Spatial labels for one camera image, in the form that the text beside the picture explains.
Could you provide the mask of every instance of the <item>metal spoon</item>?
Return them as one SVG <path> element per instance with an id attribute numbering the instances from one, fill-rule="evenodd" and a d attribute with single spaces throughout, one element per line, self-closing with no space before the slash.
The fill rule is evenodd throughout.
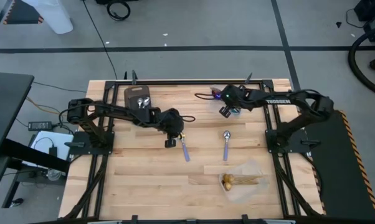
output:
<path id="1" fill-rule="evenodd" d="M 227 143 L 229 142 L 229 139 L 230 139 L 230 132 L 228 130 L 224 132 L 224 138 L 225 138 L 224 161 L 227 161 Z"/>
<path id="2" fill-rule="evenodd" d="M 148 106 L 150 103 L 150 97 L 146 97 L 145 100 L 143 101 L 143 108 L 145 108 L 146 106 Z"/>
<path id="3" fill-rule="evenodd" d="M 138 99 L 138 104 L 139 104 L 139 109 L 140 109 L 140 105 L 143 103 L 143 99 L 142 98 L 139 98 Z"/>

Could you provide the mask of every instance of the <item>gray floor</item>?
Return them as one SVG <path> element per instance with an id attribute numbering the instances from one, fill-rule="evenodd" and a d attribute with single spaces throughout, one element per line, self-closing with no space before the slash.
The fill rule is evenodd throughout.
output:
<path id="1" fill-rule="evenodd" d="M 80 0 L 63 0 L 74 30 L 57 35 L 43 24 L 0 24 L 0 49 L 94 48 L 102 44 Z M 363 31 L 345 23 L 345 12 L 357 0 L 277 0 L 290 46 L 350 46 Z M 5 0 L 0 0 L 0 10 Z M 271 0 L 140 0 L 131 2 L 131 17 L 111 20 L 103 6 L 87 0 L 107 47 L 162 47 L 207 45 L 282 46 Z M 350 14 L 350 21 L 358 22 Z M 336 22 L 342 22 L 337 28 Z M 375 45 L 366 41 L 365 45 Z M 118 77 L 135 69 L 144 78 L 290 78 L 283 51 L 213 50 L 162 52 L 110 52 Z M 302 88 L 314 88 L 345 110 L 375 193 L 375 94 L 352 75 L 347 52 L 292 52 Z M 375 82 L 367 62 L 375 51 L 358 52 L 358 63 Z M 0 72 L 34 75 L 37 82 L 86 90 L 89 80 L 114 79 L 105 53 L 0 54 Z M 83 97 L 50 87 L 33 85 L 29 96 L 38 104 L 64 110 L 70 99 Z M 18 119 L 57 121 L 54 114 L 37 110 L 28 101 Z M 8 137 L 27 144 L 32 132 L 14 123 Z M 0 206 L 11 176 L 0 186 Z M 1 223 L 31 223 L 57 218 L 62 187 L 21 186 L 16 197 L 26 202 L 12 209 L 0 208 Z"/>

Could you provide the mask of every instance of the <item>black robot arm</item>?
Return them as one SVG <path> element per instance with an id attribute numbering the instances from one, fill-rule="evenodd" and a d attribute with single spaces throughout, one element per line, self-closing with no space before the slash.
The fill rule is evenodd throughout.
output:
<path id="1" fill-rule="evenodd" d="M 102 101 L 93 101 L 89 98 L 71 100 L 67 113 L 70 124 L 79 125 L 88 135 L 93 147 L 105 147 L 108 142 L 105 130 L 98 127 L 93 120 L 98 117 L 108 117 L 131 121 L 142 128 L 156 128 L 167 134 L 165 147 L 174 147 L 179 134 L 183 131 L 183 119 L 178 110 L 171 108 L 161 112 L 159 108 L 131 110 L 122 106 L 114 106 Z"/>
<path id="2" fill-rule="evenodd" d="M 253 90 L 241 85 L 227 85 L 221 91 L 221 99 L 226 106 L 219 110 L 225 118 L 230 116 L 232 108 L 243 108 L 252 111 L 264 105 L 296 105 L 301 114 L 290 122 L 282 122 L 276 130 L 274 141 L 284 147 L 295 131 L 312 123 L 326 121 L 333 112 L 333 101 L 314 90 L 267 93 Z"/>

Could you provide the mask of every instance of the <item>butcher block tabletop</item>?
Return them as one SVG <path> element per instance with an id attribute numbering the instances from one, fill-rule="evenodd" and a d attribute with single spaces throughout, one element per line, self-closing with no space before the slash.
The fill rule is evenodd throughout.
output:
<path id="1" fill-rule="evenodd" d="M 101 100 L 105 82 L 90 81 L 86 97 Z M 274 79 L 273 84 L 275 91 L 291 89 L 288 79 Z M 124 106 L 123 90 L 128 87 L 120 87 L 117 105 Z M 180 141 L 176 147 L 166 149 L 166 135 L 162 132 L 140 128 L 129 121 L 114 121 L 115 140 L 113 153 L 108 158 L 101 220 L 130 220 L 132 215 L 138 215 L 139 220 L 240 219 L 242 214 L 249 218 L 283 217 L 272 155 L 265 140 L 263 108 L 251 112 L 242 110 L 238 116 L 224 118 L 218 112 L 223 102 L 194 96 L 209 93 L 209 87 L 149 85 L 153 107 L 162 111 L 176 108 L 181 115 L 196 117 L 195 122 L 184 124 L 189 162 L 185 161 Z M 259 88 L 258 85 L 246 87 Z M 269 108 L 275 128 L 272 107 Z M 279 111 L 282 121 L 298 116 L 296 106 L 280 105 Z M 231 133 L 227 161 L 223 161 L 225 130 Z M 91 159 L 89 155 L 81 156 L 71 164 L 60 217 L 71 211 L 86 189 Z M 257 163 L 268 186 L 246 202 L 233 203 L 225 196 L 218 176 L 249 160 Z M 297 189 L 317 212 L 323 213 L 312 166 L 299 154 L 290 154 L 290 163 Z M 293 214 L 287 190 L 286 197 Z M 89 215 L 93 215 L 95 198 L 96 192 L 93 192 Z"/>

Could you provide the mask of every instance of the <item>orange and black caution tape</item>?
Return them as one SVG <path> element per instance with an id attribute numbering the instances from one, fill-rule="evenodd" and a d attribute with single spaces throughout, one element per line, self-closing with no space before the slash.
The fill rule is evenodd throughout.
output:
<path id="1" fill-rule="evenodd" d="M 8 11 L 7 14 L 6 14 L 5 20 L 3 20 L 3 24 L 5 24 L 5 25 L 7 24 L 7 18 L 8 18 L 9 15 L 11 14 L 11 11 L 12 11 L 13 6 L 14 6 L 15 3 L 16 3 L 16 1 L 13 1 L 13 2 L 12 2 L 11 6 L 10 6 L 10 8 L 9 8 L 9 11 Z"/>
<path id="2" fill-rule="evenodd" d="M 308 158 L 312 161 L 313 163 L 313 159 L 311 156 L 308 156 Z M 320 195 L 320 181 L 319 181 L 319 178 L 318 178 L 318 174 L 316 173 L 316 169 L 312 166 L 312 172 L 313 172 L 313 176 L 315 177 L 315 183 L 316 183 L 316 187 L 318 188 L 318 193 Z M 326 209 L 325 209 L 325 204 L 322 202 L 322 199 L 320 199 L 320 202 L 322 204 L 322 209 L 323 209 L 323 214 L 326 215 Z"/>
<path id="3" fill-rule="evenodd" d="M 363 166 L 363 163 L 362 163 L 361 156 L 359 155 L 359 151 L 356 148 L 356 143 L 355 143 L 355 140 L 354 140 L 354 136 L 352 135 L 351 128 L 349 127 L 347 116 L 345 115 L 344 111 L 339 111 L 339 112 L 341 113 L 341 115 L 343 117 L 345 128 L 347 129 L 347 133 L 348 133 L 348 136 L 349 136 L 349 138 L 351 140 L 352 148 L 354 149 L 354 154 L 356 156 L 356 160 L 358 162 L 359 169 L 361 170 L 361 173 L 362 173 L 363 181 L 366 184 L 366 187 L 368 188 L 369 197 L 370 197 L 370 200 L 373 203 L 373 208 L 374 208 L 374 211 L 375 211 L 375 197 L 374 197 L 374 193 L 373 193 L 373 190 L 372 190 L 372 188 L 370 186 L 370 181 L 369 181 L 368 175 L 366 174 L 366 171 L 364 170 L 364 166 Z"/>

